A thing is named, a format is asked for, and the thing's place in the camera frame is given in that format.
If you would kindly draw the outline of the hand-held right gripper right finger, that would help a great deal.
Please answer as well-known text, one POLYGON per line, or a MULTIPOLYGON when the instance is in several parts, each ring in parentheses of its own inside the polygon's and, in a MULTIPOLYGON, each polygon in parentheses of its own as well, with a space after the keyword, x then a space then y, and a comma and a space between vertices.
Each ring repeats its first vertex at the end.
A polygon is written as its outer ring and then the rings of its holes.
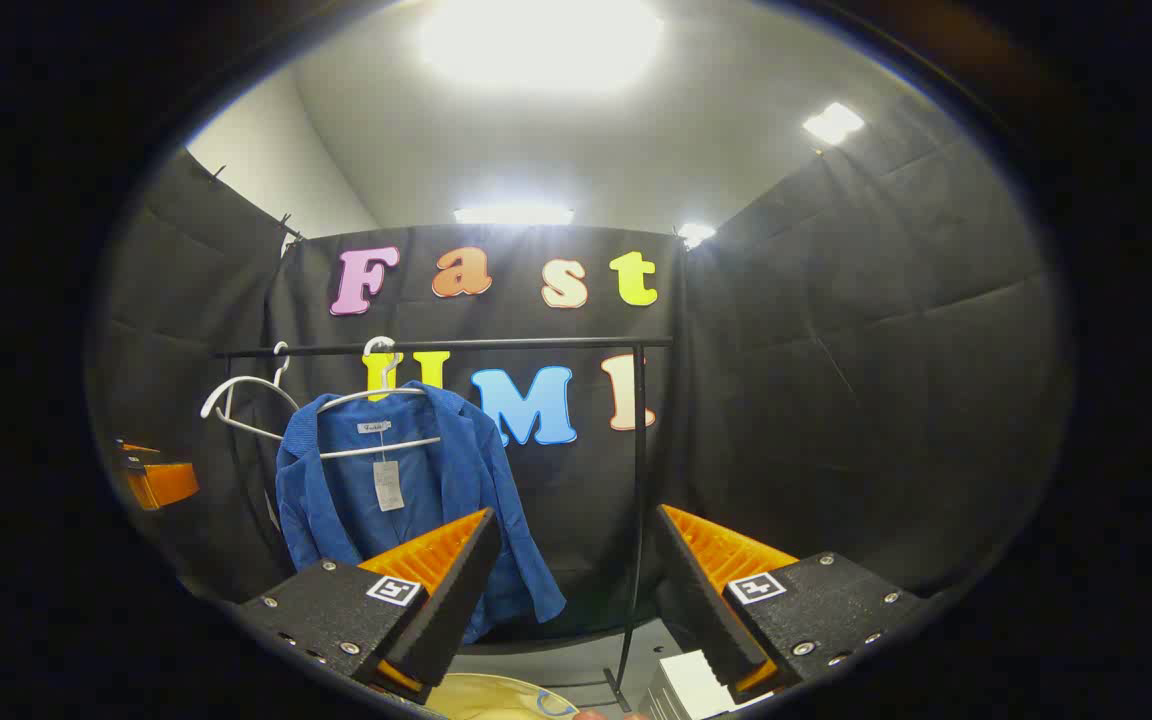
POLYGON ((795 558, 666 503, 652 520, 680 615, 732 702, 823 683, 927 605, 841 553, 795 558))

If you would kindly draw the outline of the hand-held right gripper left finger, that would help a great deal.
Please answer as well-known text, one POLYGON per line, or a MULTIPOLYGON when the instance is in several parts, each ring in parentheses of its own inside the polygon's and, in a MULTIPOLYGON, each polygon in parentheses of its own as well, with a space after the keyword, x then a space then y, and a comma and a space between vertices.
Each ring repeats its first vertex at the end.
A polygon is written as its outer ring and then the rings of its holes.
POLYGON ((500 552, 480 509, 361 564, 321 559, 238 602, 238 626, 271 650, 422 705, 444 682, 500 552))

